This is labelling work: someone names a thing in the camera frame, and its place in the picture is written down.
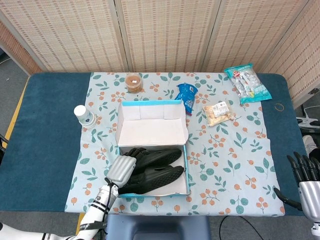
plastic food bag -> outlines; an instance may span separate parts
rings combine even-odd
[[[205,112],[207,125],[209,127],[233,119],[234,116],[229,103],[225,101],[219,102],[213,106],[203,106],[202,108]]]
[[[272,98],[252,67],[253,64],[249,63],[246,65],[228,67],[224,70],[237,89],[241,104]]]
[[[192,115],[192,106],[194,105],[195,95],[198,92],[198,89],[188,83],[182,83],[177,86],[179,88],[179,94],[176,96],[175,100],[183,100],[185,113]]]

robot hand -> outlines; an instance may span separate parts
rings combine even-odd
[[[129,180],[135,166],[137,152],[118,156],[110,168],[105,180],[106,185],[100,191],[80,223],[77,236],[60,237],[50,233],[19,231],[0,222],[0,240],[91,240],[106,227],[105,217],[118,197],[118,189]]]
[[[298,163],[291,156],[287,158],[293,170],[301,203],[288,199],[276,187],[273,190],[281,201],[303,211],[304,215],[313,221],[313,238],[320,240],[320,162],[313,157],[301,157],[297,152],[294,152],[294,156]]]

blue tablecloth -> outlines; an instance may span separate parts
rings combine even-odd
[[[261,104],[278,183],[298,201],[286,155],[306,151],[287,82],[278,74],[258,76],[272,95]],[[73,108],[85,103],[89,79],[90,73],[38,73],[29,79],[0,166],[1,211],[64,211],[80,150],[81,126]],[[290,206],[285,213],[303,214]]]

wicker room divider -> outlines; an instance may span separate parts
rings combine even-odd
[[[38,65],[20,64],[30,74],[222,72],[252,62],[282,74],[297,107],[319,83],[319,11],[318,0],[0,0],[0,28],[26,49],[17,62]]]

floral tablecloth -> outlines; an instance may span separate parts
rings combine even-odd
[[[177,85],[197,87],[192,116],[186,117],[186,143],[190,195],[118,198],[110,214],[131,215],[251,215],[282,216],[283,203],[270,140],[260,102],[240,106],[232,83],[224,73],[139,73],[143,90],[128,93],[126,73],[91,74],[85,106],[97,114],[91,129],[82,129],[80,153],[65,205],[66,212],[86,212],[118,154],[115,133],[121,101],[175,99]],[[203,106],[228,101],[234,119],[207,126]]]

